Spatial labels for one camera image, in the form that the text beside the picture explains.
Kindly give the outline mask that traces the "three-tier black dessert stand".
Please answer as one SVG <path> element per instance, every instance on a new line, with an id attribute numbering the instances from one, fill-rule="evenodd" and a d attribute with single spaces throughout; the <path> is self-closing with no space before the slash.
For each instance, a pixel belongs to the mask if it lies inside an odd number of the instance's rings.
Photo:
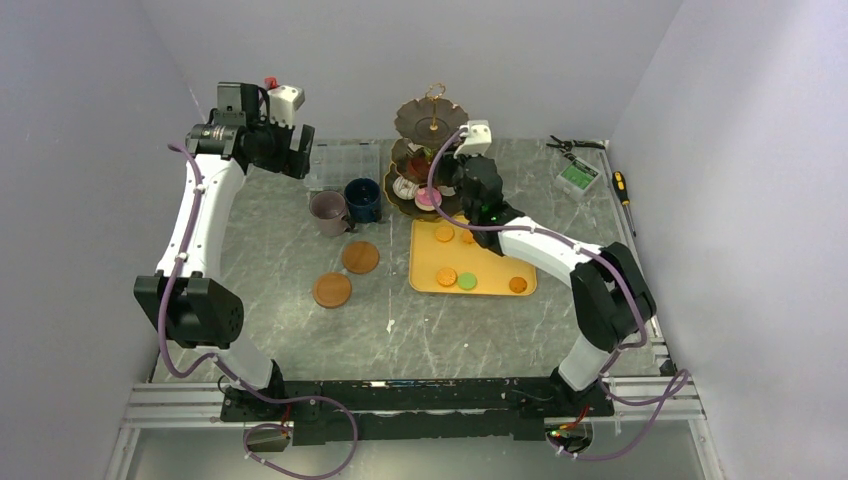
<path id="1" fill-rule="evenodd" d="M 413 98 L 398 108 L 393 125 L 399 138 L 390 149 L 382 187 L 386 200 L 401 214 L 419 221 L 439 219 L 435 211 L 417 209 L 414 200 L 400 200 L 392 191 L 392 183 L 398 177 L 412 181 L 406 173 L 407 161 L 411 158 L 426 157 L 432 165 L 438 149 L 468 121 L 468 113 L 446 97 L 446 86 L 441 82 L 429 85 L 423 96 Z"/>

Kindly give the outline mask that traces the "green macaron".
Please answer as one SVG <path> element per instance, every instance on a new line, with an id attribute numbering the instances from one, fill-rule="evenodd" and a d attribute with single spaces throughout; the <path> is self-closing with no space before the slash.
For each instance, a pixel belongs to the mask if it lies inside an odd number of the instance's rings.
<path id="1" fill-rule="evenodd" d="M 463 272 L 457 276 L 456 284 L 462 290 L 471 291 L 478 285 L 478 280 L 475 274 Z"/>

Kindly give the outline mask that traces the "pink frosted donut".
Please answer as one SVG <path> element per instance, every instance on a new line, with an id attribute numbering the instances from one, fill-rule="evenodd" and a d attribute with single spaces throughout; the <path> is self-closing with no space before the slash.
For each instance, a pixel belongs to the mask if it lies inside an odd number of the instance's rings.
<path id="1" fill-rule="evenodd" d="M 438 189 L 422 187 L 415 193 L 414 204 L 423 212 L 433 212 L 441 203 L 442 195 Z"/>

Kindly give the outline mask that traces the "orange round cookie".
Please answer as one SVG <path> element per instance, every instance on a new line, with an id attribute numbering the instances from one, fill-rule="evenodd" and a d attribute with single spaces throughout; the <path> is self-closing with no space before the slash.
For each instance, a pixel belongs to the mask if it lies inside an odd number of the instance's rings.
<path id="1" fill-rule="evenodd" d="M 435 279 L 440 286 L 451 287 L 456 284 L 458 274 L 453 268 L 444 267 L 436 272 Z"/>

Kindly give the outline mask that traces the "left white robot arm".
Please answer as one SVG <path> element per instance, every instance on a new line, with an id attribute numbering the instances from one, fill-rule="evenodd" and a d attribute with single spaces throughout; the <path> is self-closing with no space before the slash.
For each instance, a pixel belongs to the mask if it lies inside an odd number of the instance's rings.
<path id="1" fill-rule="evenodd" d="M 302 88 L 268 78 L 261 85 L 221 82 L 217 104 L 170 150 L 184 157 L 186 179 L 173 232 L 151 275 L 133 295 L 157 332 L 168 372 L 189 377 L 210 361 L 264 420 L 279 417 L 287 392 L 279 366 L 242 330 L 245 307 L 220 280 L 226 227 L 252 168 L 302 180 L 310 169 L 315 130 L 298 128 Z"/>

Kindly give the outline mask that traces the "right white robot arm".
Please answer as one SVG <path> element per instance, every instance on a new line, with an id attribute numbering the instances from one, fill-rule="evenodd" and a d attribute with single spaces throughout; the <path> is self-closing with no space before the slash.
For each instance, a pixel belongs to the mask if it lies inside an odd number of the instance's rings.
<path id="1" fill-rule="evenodd" d="M 490 158 L 462 155 L 443 167 L 436 156 L 428 179 L 440 173 L 449 176 L 466 216 L 462 226 L 479 246 L 524 261 L 570 289 L 579 334 L 555 368 L 550 392 L 557 411 L 578 413 L 619 353 L 648 340 L 646 323 L 657 304 L 633 252 L 621 242 L 598 246 L 574 240 L 513 208 Z"/>

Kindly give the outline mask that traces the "chocolate triangle cake slice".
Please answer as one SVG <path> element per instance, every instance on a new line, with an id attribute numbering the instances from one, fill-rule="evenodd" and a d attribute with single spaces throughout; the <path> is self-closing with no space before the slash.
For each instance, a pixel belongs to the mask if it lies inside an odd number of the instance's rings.
<path id="1" fill-rule="evenodd" d="M 414 157 L 407 161 L 406 173 L 412 181 L 424 184 L 427 182 L 430 166 L 426 157 Z"/>

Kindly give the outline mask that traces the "white chocolate drizzle donut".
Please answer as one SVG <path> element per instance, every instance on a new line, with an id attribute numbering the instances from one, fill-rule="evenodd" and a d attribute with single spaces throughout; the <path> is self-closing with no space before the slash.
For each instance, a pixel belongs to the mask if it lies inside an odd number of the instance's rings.
<path id="1" fill-rule="evenodd" d="M 404 177 L 398 177 L 392 183 L 392 191 L 400 200 L 414 200 L 418 190 L 419 185 L 416 182 Z"/>

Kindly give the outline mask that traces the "orange macaron top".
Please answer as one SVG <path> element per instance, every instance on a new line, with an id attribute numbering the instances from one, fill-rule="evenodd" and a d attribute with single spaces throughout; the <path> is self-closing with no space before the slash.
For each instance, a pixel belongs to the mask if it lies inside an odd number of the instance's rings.
<path id="1" fill-rule="evenodd" d="M 442 225 L 434 230 L 434 237 L 442 243 L 450 242 L 455 237 L 455 230 L 453 227 Z"/>

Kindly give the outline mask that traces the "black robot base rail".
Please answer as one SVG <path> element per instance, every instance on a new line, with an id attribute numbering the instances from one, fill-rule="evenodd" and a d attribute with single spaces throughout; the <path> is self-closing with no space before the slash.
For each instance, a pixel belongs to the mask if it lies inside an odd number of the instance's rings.
<path id="1" fill-rule="evenodd" d="M 274 369 L 261 398 L 235 387 L 223 393 L 222 421 L 287 424 L 297 446 L 352 438 L 541 441 L 558 420 L 614 413 L 598 386 L 575 393 L 554 376 L 285 381 Z"/>

